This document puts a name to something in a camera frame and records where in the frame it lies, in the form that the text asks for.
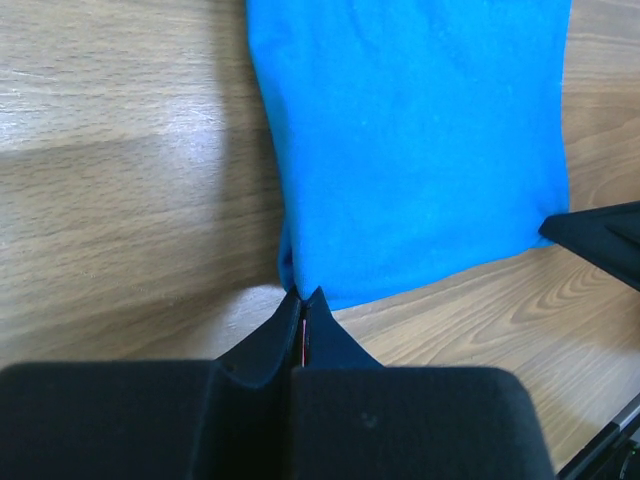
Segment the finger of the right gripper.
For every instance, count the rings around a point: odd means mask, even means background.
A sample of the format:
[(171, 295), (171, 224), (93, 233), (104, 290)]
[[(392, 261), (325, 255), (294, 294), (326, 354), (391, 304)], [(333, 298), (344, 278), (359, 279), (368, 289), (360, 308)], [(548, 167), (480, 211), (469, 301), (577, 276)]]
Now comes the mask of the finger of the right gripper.
[(639, 290), (639, 202), (549, 216), (539, 233)]

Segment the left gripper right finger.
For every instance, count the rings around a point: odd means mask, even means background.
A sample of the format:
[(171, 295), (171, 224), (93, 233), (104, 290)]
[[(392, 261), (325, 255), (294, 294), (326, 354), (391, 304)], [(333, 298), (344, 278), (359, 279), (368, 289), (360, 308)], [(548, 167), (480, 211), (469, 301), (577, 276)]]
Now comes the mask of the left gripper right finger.
[(531, 398), (493, 367), (386, 367), (307, 301), (291, 376), (293, 479), (550, 479)]

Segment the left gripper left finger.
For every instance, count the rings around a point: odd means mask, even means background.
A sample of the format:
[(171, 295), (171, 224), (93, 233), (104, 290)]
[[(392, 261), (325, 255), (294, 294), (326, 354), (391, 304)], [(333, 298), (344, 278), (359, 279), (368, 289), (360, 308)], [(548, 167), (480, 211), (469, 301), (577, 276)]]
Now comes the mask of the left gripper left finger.
[(302, 303), (214, 360), (30, 362), (1, 372), (5, 479), (277, 479)]

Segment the blue t-shirt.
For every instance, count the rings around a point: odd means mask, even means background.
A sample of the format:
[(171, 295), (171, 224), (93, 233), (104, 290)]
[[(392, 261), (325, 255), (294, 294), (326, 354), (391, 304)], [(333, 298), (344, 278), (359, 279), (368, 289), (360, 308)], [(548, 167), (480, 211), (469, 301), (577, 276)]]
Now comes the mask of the blue t-shirt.
[(543, 245), (570, 204), (567, 1), (250, 1), (279, 275), (334, 309)]

